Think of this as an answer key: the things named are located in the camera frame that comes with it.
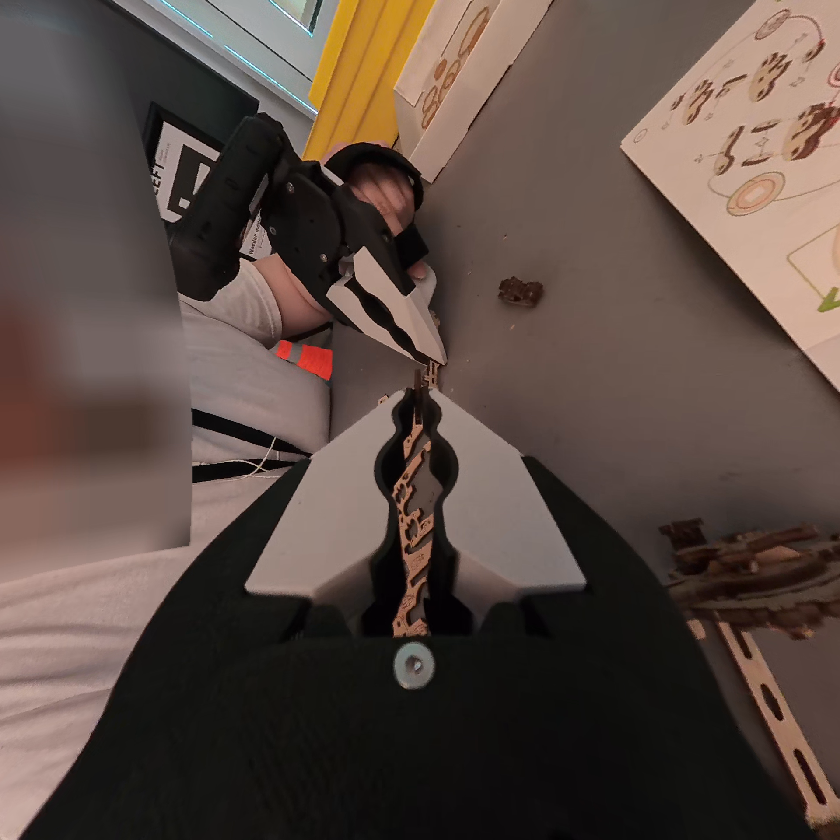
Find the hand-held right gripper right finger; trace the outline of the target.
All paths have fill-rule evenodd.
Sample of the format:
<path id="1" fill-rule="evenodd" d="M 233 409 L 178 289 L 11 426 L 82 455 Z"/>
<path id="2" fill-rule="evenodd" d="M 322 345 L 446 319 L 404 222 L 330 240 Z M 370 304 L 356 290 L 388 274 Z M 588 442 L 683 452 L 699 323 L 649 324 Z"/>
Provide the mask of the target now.
<path id="1" fill-rule="evenodd" d="M 427 436 L 439 484 L 427 573 L 430 634 L 470 635 L 497 604 L 585 589 L 516 448 L 437 390 L 427 392 Z"/>

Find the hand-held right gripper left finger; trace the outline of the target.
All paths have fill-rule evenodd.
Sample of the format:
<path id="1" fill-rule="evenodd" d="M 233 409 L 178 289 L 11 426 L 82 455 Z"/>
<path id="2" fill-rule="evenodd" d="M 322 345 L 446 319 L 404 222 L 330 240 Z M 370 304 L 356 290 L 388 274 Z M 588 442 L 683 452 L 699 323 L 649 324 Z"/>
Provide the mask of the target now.
<path id="1" fill-rule="evenodd" d="M 365 636 L 393 637 L 405 590 L 393 490 L 405 468 L 407 389 L 313 455 L 245 590 L 336 608 Z"/>

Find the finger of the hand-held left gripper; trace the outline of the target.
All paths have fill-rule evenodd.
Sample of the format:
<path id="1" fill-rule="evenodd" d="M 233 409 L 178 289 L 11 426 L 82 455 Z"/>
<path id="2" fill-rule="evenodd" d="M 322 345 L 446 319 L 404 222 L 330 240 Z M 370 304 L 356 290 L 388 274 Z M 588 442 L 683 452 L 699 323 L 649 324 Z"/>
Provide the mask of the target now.
<path id="1" fill-rule="evenodd" d="M 327 300 L 358 332 L 415 361 L 428 361 L 428 312 L 413 295 L 386 293 L 383 301 L 351 276 L 331 286 Z"/>
<path id="2" fill-rule="evenodd" d="M 400 270 L 395 280 L 380 265 L 368 248 L 353 257 L 353 272 L 362 289 L 387 310 L 395 329 L 410 340 L 415 356 L 446 364 L 448 357 L 428 305 L 419 289 L 403 291 L 397 282 L 404 280 Z"/>

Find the person's left forearm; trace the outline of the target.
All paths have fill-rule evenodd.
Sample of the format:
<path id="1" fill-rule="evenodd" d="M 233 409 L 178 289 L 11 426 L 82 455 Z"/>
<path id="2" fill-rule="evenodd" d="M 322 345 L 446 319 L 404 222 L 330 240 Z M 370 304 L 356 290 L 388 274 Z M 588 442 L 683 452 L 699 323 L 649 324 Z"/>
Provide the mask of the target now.
<path id="1" fill-rule="evenodd" d="M 182 304 L 269 348 L 319 329 L 331 319 L 278 255 L 240 259 L 236 277 L 211 300 L 180 293 Z"/>

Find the laser-cut wooden parts sheet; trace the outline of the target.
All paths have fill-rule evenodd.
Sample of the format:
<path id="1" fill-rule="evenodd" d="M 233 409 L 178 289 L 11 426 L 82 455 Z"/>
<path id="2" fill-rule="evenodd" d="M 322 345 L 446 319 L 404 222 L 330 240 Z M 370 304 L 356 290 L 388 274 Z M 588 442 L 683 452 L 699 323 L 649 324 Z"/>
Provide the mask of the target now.
<path id="1" fill-rule="evenodd" d="M 395 638 L 429 634 L 425 617 L 417 611 L 424 602 L 424 587 L 432 556 L 434 514 L 425 514 L 420 507 L 410 508 L 416 491 L 415 478 L 424 466 L 426 456 L 431 452 L 431 444 L 426 442 L 414 453 L 416 444 L 423 435 L 422 422 L 414 419 L 412 429 L 403 441 L 404 470 L 392 490 L 406 583 L 404 595 L 392 623 Z"/>

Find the assembled wooden model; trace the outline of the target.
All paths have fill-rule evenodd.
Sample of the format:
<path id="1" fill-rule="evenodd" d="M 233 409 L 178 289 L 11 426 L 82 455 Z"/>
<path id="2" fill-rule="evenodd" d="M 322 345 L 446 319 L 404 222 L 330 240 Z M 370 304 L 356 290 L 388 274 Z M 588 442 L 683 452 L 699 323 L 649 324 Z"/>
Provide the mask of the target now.
<path id="1" fill-rule="evenodd" d="M 673 550 L 665 588 L 689 619 L 807 639 L 839 617 L 839 535 L 803 523 L 708 540 L 699 518 L 658 531 Z"/>

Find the person's left hand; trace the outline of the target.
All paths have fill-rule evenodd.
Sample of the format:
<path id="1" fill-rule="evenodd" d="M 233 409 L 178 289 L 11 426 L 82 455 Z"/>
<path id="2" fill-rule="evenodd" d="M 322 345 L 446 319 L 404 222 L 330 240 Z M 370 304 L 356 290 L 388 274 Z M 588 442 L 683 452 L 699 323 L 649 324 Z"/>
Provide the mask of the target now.
<path id="1" fill-rule="evenodd" d="M 346 182 L 354 195 L 371 204 L 383 217 L 393 236 L 399 235 L 415 217 L 415 196 L 407 175 L 376 163 L 356 167 Z"/>

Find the orange reflective strip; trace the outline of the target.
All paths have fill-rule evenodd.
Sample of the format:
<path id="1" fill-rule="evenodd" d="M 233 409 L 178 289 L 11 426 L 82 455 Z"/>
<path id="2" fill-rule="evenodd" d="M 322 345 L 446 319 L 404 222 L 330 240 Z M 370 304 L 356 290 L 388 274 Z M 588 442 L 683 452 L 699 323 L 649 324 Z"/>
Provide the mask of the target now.
<path id="1" fill-rule="evenodd" d="M 333 352 L 329 347 L 316 346 L 304 341 L 281 340 L 273 349 L 273 354 L 325 382 L 331 382 Z"/>

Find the dark wooden gear block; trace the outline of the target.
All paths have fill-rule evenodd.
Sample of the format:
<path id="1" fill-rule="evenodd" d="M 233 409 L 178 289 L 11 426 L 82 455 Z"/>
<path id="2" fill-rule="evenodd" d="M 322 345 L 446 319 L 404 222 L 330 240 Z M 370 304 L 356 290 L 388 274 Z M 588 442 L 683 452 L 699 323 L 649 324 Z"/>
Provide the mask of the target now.
<path id="1" fill-rule="evenodd" d="M 498 299 L 513 306 L 535 308 L 543 298 L 544 286 L 539 281 L 524 281 L 516 276 L 504 279 L 498 288 Z"/>

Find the black framed printed card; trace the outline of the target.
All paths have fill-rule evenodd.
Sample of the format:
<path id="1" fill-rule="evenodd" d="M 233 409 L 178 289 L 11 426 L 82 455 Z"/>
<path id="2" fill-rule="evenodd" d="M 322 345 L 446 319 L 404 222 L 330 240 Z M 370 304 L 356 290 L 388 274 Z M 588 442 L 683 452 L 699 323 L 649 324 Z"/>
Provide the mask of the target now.
<path id="1" fill-rule="evenodd" d="M 153 101 L 143 147 L 161 219 L 169 228 L 189 209 L 225 142 Z"/>

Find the yellow plastic bin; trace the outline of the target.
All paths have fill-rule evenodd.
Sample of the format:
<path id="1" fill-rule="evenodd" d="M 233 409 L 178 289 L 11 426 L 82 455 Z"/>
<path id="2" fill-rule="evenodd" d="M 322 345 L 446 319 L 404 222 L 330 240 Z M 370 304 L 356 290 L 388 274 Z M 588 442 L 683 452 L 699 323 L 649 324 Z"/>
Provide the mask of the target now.
<path id="1" fill-rule="evenodd" d="M 305 160 L 325 160 L 337 144 L 398 136 L 394 87 L 433 1 L 340 1 L 309 99 L 318 114 Z"/>

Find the white cardboard box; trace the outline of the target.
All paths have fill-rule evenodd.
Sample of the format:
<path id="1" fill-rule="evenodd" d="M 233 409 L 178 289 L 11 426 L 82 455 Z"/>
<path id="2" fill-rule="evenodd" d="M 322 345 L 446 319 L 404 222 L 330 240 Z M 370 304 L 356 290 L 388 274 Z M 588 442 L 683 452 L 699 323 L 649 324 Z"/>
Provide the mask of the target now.
<path id="1" fill-rule="evenodd" d="M 394 87 L 402 153 L 434 182 L 551 1 L 438 1 Z"/>

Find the white framed window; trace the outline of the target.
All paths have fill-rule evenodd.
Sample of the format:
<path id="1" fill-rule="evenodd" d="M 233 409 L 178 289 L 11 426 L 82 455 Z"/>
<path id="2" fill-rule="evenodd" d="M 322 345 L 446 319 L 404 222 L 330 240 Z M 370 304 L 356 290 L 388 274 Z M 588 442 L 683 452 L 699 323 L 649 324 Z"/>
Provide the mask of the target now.
<path id="1" fill-rule="evenodd" d="M 156 34 L 251 90 L 264 110 L 279 102 L 312 123 L 310 89 L 337 1 L 116 1 Z"/>

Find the open instruction booklet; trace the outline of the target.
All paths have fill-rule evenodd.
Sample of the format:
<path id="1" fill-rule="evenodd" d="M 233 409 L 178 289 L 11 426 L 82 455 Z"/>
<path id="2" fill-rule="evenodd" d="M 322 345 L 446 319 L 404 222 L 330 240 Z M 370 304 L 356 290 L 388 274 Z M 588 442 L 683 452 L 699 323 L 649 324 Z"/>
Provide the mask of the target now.
<path id="1" fill-rule="evenodd" d="M 838 388 L 839 2 L 755 2 L 625 155 Z"/>

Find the perforated wooden strip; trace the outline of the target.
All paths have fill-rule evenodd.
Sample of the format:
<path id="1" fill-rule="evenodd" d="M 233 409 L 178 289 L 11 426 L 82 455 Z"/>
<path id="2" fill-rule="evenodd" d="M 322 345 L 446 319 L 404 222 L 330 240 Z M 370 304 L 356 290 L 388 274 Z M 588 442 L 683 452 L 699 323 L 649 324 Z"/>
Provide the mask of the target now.
<path id="1" fill-rule="evenodd" d="M 805 821 L 820 837 L 838 828 L 839 799 L 751 633 L 713 621 L 801 800 Z"/>

